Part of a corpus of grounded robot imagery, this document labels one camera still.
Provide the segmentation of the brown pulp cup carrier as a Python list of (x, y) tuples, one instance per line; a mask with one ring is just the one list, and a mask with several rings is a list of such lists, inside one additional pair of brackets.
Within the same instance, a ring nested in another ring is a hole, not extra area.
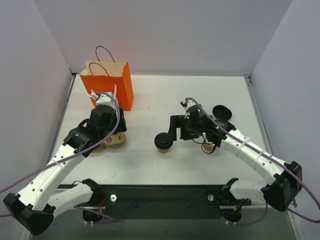
[(101, 152), (106, 148), (110, 149), (118, 149), (123, 146), (126, 142), (126, 134), (125, 132), (118, 132), (116, 134), (111, 135), (107, 140), (100, 144), (98, 148), (96, 148), (93, 152)]

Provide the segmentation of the orange paper bag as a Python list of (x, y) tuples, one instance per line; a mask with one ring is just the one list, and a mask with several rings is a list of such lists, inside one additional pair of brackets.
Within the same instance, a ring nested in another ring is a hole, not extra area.
[[(109, 53), (111, 60), (100, 60), (98, 49)], [(130, 66), (127, 61), (116, 61), (106, 47), (98, 45), (95, 48), (97, 60), (88, 60), (85, 69), (80, 73), (80, 78), (88, 94), (93, 90), (97, 92), (114, 92), (117, 85), (116, 98), (124, 111), (132, 109), (134, 90), (131, 79)]]

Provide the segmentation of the brown paper coffee cup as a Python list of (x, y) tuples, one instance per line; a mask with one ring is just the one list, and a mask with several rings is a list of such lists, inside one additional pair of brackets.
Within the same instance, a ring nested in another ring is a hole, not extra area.
[(168, 152), (170, 151), (170, 149), (171, 149), (170, 147), (167, 147), (167, 148), (158, 147), (158, 148), (157, 148), (158, 152), (161, 153), (161, 154), (166, 154), (166, 153), (168, 153)]

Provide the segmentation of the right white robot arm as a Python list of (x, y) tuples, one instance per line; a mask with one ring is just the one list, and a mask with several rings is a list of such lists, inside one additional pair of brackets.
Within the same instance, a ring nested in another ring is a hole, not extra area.
[(262, 181), (238, 178), (229, 181), (227, 188), (221, 192), (227, 204), (242, 199), (262, 200), (284, 212), (302, 189), (298, 182), (303, 178), (300, 164), (272, 157), (244, 136), (227, 118), (211, 121), (198, 106), (193, 105), (187, 108), (185, 114), (170, 117), (170, 142), (176, 141), (177, 129), (180, 129), (182, 140), (203, 138), (205, 143), (233, 154), (262, 177)]

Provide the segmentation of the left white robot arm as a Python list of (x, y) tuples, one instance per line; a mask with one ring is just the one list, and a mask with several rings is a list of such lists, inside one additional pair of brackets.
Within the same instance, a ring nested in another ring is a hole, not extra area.
[(93, 108), (89, 118), (69, 131), (47, 169), (18, 193), (7, 194), (3, 203), (11, 216), (33, 236), (38, 236), (61, 213), (82, 203), (91, 206), (101, 203), (105, 199), (102, 187), (90, 178), (58, 194), (54, 192), (93, 150), (113, 134), (126, 130), (122, 107), (99, 105)]

